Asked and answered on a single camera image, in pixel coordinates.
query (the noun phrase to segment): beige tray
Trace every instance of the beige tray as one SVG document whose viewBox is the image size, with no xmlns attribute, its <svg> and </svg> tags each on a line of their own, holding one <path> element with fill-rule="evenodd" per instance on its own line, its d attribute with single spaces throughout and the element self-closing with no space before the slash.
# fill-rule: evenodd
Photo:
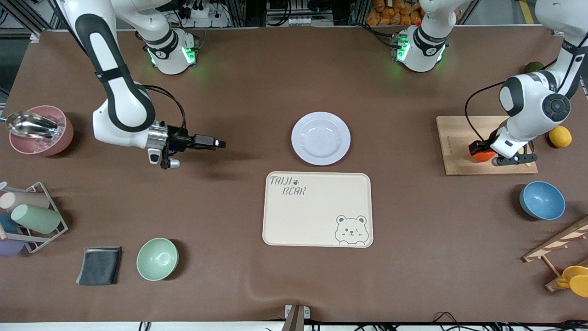
<svg viewBox="0 0 588 331">
<path fill-rule="evenodd" d="M 278 246 L 369 247 L 369 177 L 274 171 L 265 183 L 263 241 Z"/>
</svg>

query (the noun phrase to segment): metal scoop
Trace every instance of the metal scoop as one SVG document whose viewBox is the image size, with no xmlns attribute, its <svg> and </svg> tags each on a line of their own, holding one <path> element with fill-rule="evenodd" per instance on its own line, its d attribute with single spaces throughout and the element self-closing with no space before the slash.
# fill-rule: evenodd
<svg viewBox="0 0 588 331">
<path fill-rule="evenodd" d="M 6 129 L 19 137 L 51 138 L 57 134 L 57 123 L 30 111 L 17 111 L 1 117 L 6 122 Z"/>
</svg>

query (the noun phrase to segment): lemon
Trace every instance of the lemon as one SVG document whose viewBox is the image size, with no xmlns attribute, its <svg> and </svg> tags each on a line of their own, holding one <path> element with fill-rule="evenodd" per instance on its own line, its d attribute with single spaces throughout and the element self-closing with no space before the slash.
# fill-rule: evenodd
<svg viewBox="0 0 588 331">
<path fill-rule="evenodd" d="M 572 134 L 568 129 L 558 125 L 549 131 L 549 140 L 556 147 L 568 147 L 572 143 Z"/>
</svg>

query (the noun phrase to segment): bread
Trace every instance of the bread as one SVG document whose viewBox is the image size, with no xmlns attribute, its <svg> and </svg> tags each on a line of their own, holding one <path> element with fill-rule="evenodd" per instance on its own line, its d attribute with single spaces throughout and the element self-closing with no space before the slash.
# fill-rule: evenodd
<svg viewBox="0 0 588 331">
<path fill-rule="evenodd" d="M 370 12 L 366 18 L 366 24 L 377 25 L 380 22 L 380 13 Z"/>
<path fill-rule="evenodd" d="M 404 0 L 394 0 L 394 10 L 396 12 L 400 11 L 402 8 L 406 6 Z"/>
<path fill-rule="evenodd" d="M 386 2 L 384 0 L 373 0 L 372 5 L 373 9 L 377 12 L 382 12 L 382 10 L 386 9 Z"/>
<path fill-rule="evenodd" d="M 398 25 L 398 24 L 400 24 L 400 14 L 396 13 L 390 19 L 390 25 Z"/>
<path fill-rule="evenodd" d="M 418 11 L 410 13 L 410 23 L 411 24 L 418 24 L 421 21 L 420 15 Z"/>
<path fill-rule="evenodd" d="M 410 4 L 406 4 L 404 8 L 400 10 L 401 15 L 409 15 L 410 14 Z"/>
<path fill-rule="evenodd" d="M 382 18 L 392 18 L 395 14 L 394 8 L 388 7 L 382 11 Z"/>
<path fill-rule="evenodd" d="M 400 25 L 410 25 L 410 16 L 401 15 L 400 16 Z"/>
<path fill-rule="evenodd" d="M 406 3 L 403 0 L 394 1 L 394 11 L 399 12 L 401 15 L 410 14 L 411 8 L 412 6 L 410 5 L 410 3 Z"/>
</svg>

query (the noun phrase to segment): green indicator light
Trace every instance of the green indicator light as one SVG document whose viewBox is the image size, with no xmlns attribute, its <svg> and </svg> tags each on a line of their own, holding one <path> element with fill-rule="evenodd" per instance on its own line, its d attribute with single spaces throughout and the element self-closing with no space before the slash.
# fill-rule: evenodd
<svg viewBox="0 0 588 331">
<path fill-rule="evenodd" d="M 406 59 L 406 54 L 410 50 L 410 43 L 408 41 L 405 42 L 404 46 L 398 51 L 398 60 L 404 61 Z"/>
<path fill-rule="evenodd" d="M 191 49 L 186 49 L 185 47 L 182 47 L 182 53 L 184 54 L 184 57 L 186 58 L 186 61 L 188 63 L 193 63 L 194 62 L 194 51 Z"/>
<path fill-rule="evenodd" d="M 437 62 L 441 61 L 441 57 L 443 57 L 444 50 L 445 50 L 445 45 L 443 45 L 443 47 L 441 47 L 441 50 L 439 51 L 439 57 L 437 58 Z"/>
<path fill-rule="evenodd" d="M 149 56 L 151 57 L 151 63 L 155 65 L 155 59 L 153 58 L 153 54 L 151 53 L 151 50 L 149 48 L 147 49 L 147 53 L 149 53 Z"/>
</svg>

